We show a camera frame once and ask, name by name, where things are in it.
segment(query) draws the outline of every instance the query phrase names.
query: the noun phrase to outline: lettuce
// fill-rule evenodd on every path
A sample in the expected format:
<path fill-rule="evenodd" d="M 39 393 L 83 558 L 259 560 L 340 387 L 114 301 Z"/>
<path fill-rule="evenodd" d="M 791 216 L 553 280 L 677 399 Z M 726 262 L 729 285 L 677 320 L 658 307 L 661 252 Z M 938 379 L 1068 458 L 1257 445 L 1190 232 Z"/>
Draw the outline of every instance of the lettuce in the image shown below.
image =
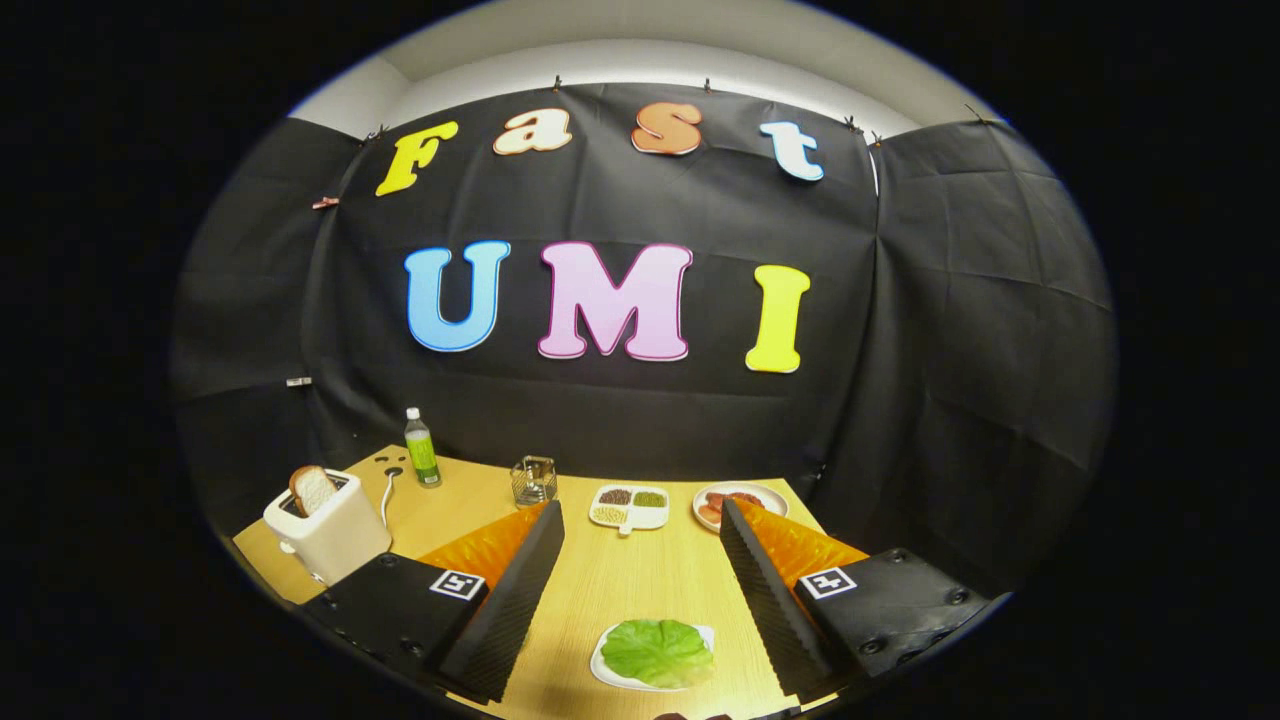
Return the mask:
<path fill-rule="evenodd" d="M 696 685 L 714 669 L 698 629 L 675 620 L 627 620 L 609 633 L 600 656 L 618 675 L 664 689 Z"/>

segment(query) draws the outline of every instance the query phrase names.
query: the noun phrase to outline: grain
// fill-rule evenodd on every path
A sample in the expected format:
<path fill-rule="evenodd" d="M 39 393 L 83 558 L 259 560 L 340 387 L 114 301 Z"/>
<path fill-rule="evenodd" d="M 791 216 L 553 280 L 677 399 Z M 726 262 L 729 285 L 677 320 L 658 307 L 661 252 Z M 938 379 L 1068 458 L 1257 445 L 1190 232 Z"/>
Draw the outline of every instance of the grain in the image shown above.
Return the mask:
<path fill-rule="evenodd" d="M 600 496 L 596 502 L 607 502 L 609 505 L 626 505 L 631 502 L 631 491 L 614 488 Z"/>
<path fill-rule="evenodd" d="M 591 518 L 602 523 L 617 523 L 622 524 L 627 519 L 627 511 L 621 507 L 596 507 L 591 511 Z"/>
<path fill-rule="evenodd" d="M 657 492 L 637 492 L 634 503 L 640 507 L 666 507 L 667 498 Z"/>

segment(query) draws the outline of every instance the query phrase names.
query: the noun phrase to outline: green label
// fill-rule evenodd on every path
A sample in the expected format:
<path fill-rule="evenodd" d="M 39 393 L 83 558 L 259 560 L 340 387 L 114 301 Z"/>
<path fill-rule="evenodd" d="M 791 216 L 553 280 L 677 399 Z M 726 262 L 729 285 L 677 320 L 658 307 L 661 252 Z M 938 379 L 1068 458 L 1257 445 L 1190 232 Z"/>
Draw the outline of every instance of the green label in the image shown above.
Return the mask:
<path fill-rule="evenodd" d="M 404 438 L 408 443 L 408 452 L 413 456 L 413 469 L 425 471 L 428 475 L 436 474 L 435 447 L 431 445 L 431 436 L 425 434 L 416 438 Z"/>

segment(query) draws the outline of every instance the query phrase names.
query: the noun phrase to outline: white toaster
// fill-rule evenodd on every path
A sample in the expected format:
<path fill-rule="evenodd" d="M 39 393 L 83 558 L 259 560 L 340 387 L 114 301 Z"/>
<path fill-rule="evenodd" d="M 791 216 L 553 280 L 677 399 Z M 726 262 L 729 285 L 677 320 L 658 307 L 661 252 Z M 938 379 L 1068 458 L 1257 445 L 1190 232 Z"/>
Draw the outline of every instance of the white toaster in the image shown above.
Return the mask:
<path fill-rule="evenodd" d="M 392 546 L 360 478 L 325 469 L 338 486 L 310 518 L 298 514 L 293 493 L 284 491 L 262 511 L 262 520 L 280 538 L 280 551 L 297 555 L 316 582 L 333 585 Z"/>

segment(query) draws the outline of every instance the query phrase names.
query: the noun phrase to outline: bread slice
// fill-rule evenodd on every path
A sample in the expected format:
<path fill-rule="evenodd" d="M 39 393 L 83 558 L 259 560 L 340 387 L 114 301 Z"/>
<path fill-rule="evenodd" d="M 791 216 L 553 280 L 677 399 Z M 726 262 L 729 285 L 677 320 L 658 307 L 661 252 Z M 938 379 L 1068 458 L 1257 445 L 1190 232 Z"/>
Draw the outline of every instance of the bread slice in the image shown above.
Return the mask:
<path fill-rule="evenodd" d="M 293 471 L 289 478 L 289 492 L 293 493 L 293 503 L 303 518 L 310 518 L 334 493 L 338 486 L 329 478 L 324 468 L 319 465 L 305 465 Z"/>

